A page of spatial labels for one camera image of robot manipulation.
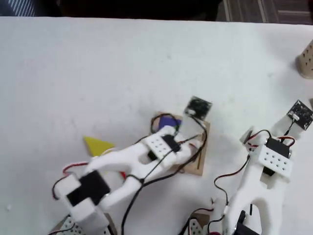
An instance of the robotic arm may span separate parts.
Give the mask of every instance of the robotic arm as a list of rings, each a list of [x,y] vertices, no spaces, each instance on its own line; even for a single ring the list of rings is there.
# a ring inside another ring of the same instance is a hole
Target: robotic arm
[[[69,175],[61,180],[55,187],[56,194],[87,235],[103,234],[109,225],[104,213],[111,206],[134,195],[143,183],[157,178],[173,165],[187,162],[195,155],[195,149],[205,144],[196,139],[205,129],[201,122],[205,116],[203,113],[199,116],[197,106],[192,106],[185,110],[179,131],[165,126],[130,147],[94,157],[80,179]],[[100,169],[123,171],[127,178],[122,187],[111,192]]]

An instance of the cylindrical object with holes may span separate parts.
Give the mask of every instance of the cylindrical object with holes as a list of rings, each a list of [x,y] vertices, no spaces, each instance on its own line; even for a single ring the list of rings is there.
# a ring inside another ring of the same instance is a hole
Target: cylindrical object with holes
[[[296,59],[299,73],[304,78],[313,79],[313,40]]]

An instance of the white table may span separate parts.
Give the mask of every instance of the white table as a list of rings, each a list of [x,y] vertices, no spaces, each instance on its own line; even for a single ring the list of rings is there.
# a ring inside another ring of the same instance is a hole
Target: white table
[[[241,134],[313,97],[292,65],[312,38],[304,25],[0,18],[0,234],[43,235],[65,215],[50,188],[66,163],[89,158],[83,135],[128,146],[156,111],[180,114],[196,95],[213,102],[203,177],[149,186],[126,223],[128,235],[177,234],[224,196],[213,179],[245,160]],[[284,235],[313,230],[312,139],[310,127],[295,146]],[[239,179],[221,185],[232,194]],[[128,203],[112,210],[118,228]]]

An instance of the yellow triangle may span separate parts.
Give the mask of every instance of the yellow triangle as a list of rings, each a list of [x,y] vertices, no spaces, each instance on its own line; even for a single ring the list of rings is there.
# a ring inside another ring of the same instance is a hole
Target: yellow triangle
[[[114,144],[110,142],[101,141],[101,140],[88,137],[88,136],[84,136],[84,140],[89,149],[89,152],[91,153],[93,157],[100,156],[107,149],[114,147]]]

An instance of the cable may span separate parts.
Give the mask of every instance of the cable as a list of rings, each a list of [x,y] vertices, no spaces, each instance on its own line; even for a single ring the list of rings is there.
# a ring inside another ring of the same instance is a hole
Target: cable
[[[211,220],[211,221],[208,223],[208,225],[207,225],[207,233],[208,233],[208,234],[211,234],[211,233],[210,233],[210,225],[211,225],[212,223],[220,222],[220,221],[222,221],[222,220],[224,219],[224,217],[225,217],[225,215],[223,214],[223,215],[221,216],[221,218],[219,218],[219,219],[217,219],[217,220]]]
[[[78,163],[71,163],[67,166],[65,166],[62,170],[62,173],[64,175],[68,175],[69,173],[67,172],[68,169],[74,167],[74,166],[82,166],[82,165],[88,165],[88,162],[78,162]]]
[[[291,121],[291,124],[289,126],[289,128],[287,129],[287,131],[284,133],[284,136],[288,135],[289,134],[289,131],[292,127],[292,125],[295,123],[295,119],[293,118],[292,121]]]
[[[141,137],[139,140],[137,140],[135,143],[133,143],[133,145],[139,143],[140,141],[142,141],[146,137],[148,137],[148,136]]]
[[[55,186],[57,185],[57,183],[59,183],[61,180],[63,180],[63,179],[65,179],[67,176],[69,176],[69,175],[66,175],[66,176],[63,176],[61,179],[58,179],[55,183],[54,183],[54,185],[52,186],[52,197],[53,197],[53,199],[54,200],[59,200],[60,198],[55,194],[55,191],[54,191],[54,188],[55,188]]]
[[[175,133],[174,133],[174,136],[176,136],[177,133],[178,133],[178,130],[179,130],[179,123],[178,123],[178,120],[174,117],[174,115],[172,115],[170,113],[159,114],[159,115],[153,117],[151,119],[150,132],[152,134],[156,133],[156,131],[154,131],[154,129],[153,129],[154,122],[155,122],[155,120],[157,118],[160,118],[160,117],[163,117],[163,116],[170,116],[174,120],[174,122],[175,122]]]
[[[108,148],[106,151],[104,151],[103,153],[101,153],[101,156],[106,155],[107,153],[110,153],[110,152],[112,152],[113,150],[116,150],[116,147]]]
[[[294,145],[295,143],[295,138],[292,137],[292,136],[281,136],[281,137],[277,137],[278,139],[281,139],[281,143],[284,141],[284,140],[292,140],[291,144],[288,145],[288,147],[291,147]]]
[[[154,120],[155,120],[156,118],[158,118],[158,116],[157,116],[157,117],[154,117],[154,118],[152,119],[151,126],[153,126]],[[155,182],[161,181],[161,180],[165,180],[165,179],[168,179],[168,178],[170,178],[170,177],[176,175],[182,168],[184,168],[187,164],[189,164],[191,161],[193,161],[193,160],[198,156],[198,154],[202,151],[202,149],[204,148],[204,146],[205,146],[205,144],[206,144],[206,141],[207,141],[207,130],[206,130],[205,127],[203,127],[203,125],[202,125],[198,120],[196,120],[194,117],[191,117],[191,118],[192,118],[199,126],[201,126],[201,128],[202,128],[203,131],[204,131],[204,141],[203,141],[203,144],[202,144],[201,147],[197,150],[197,152],[196,152],[189,160],[187,160],[185,163],[181,164],[181,165],[177,168],[177,170],[176,170],[174,173],[169,174],[169,175],[167,175],[167,176],[163,176],[163,177],[154,179],[154,180],[151,180],[151,181],[149,181],[149,182],[147,182],[147,183],[143,183],[143,184],[141,185],[141,187],[137,190],[137,192],[136,192],[135,195],[133,196],[133,198],[132,198],[131,202],[129,203],[129,205],[128,205],[126,211],[125,211],[125,214],[124,214],[124,216],[123,216],[123,220],[122,220],[122,224],[121,224],[121,233],[122,233],[122,235],[124,235],[124,226],[125,226],[125,222],[126,222],[126,219],[127,219],[128,214],[129,214],[129,211],[131,210],[131,208],[132,208],[132,206],[133,206],[133,204],[134,204],[136,198],[138,197],[139,193],[141,192],[141,190],[142,190],[144,187],[146,187],[146,186],[148,186],[148,185],[150,185],[150,184],[152,184],[152,183],[155,183]]]
[[[215,185],[215,187],[217,187],[218,189],[222,190],[222,191],[225,193],[225,195],[226,195],[226,206],[229,204],[228,194],[227,194],[227,192],[225,191],[225,189],[219,187],[219,186],[216,184],[216,181],[218,181],[220,178],[223,178],[223,177],[228,177],[228,176],[233,176],[233,175],[238,174],[238,173],[239,173],[240,171],[242,171],[242,169],[246,166],[246,164],[248,163],[249,159],[250,159],[250,156],[248,155],[247,158],[246,158],[245,163],[242,165],[242,167],[241,167],[239,170],[237,170],[237,171],[235,171],[235,172],[233,172],[233,173],[230,173],[230,174],[220,175],[220,176],[216,177],[215,180],[214,180],[214,185]]]
[[[257,133],[255,133],[254,135],[250,136],[247,141],[253,139],[253,138],[256,137],[258,134],[260,134],[262,131],[266,131],[266,132],[268,133],[269,137],[272,138],[272,135],[271,135],[271,133],[269,132],[269,130],[261,130],[261,131],[258,131]]]
[[[68,229],[56,230],[56,231],[50,232],[48,235],[53,235],[53,234],[57,234],[57,233],[63,233],[63,232],[70,231],[71,229],[74,228],[74,226],[75,226],[75,223],[73,222],[72,227],[70,227]]]
[[[188,217],[185,225],[183,226],[183,228],[181,229],[181,231],[180,231],[180,233],[178,235],[183,235],[185,233],[186,229],[188,229],[188,231],[189,231],[190,220],[193,219],[192,214],[197,212],[197,211],[199,211],[199,210],[205,210],[207,212],[212,212],[214,209],[199,208],[199,209],[196,209],[195,211],[191,212],[191,214]]]
[[[194,214],[194,213],[196,213],[197,211],[200,211],[200,210],[204,210],[204,211],[207,211],[207,212],[212,212],[214,209],[199,208],[199,209],[194,210],[194,211],[190,214],[190,216],[189,216],[189,218],[188,218],[188,220],[187,220],[188,235],[190,235],[190,220],[191,220],[191,216],[192,216],[192,214]]]

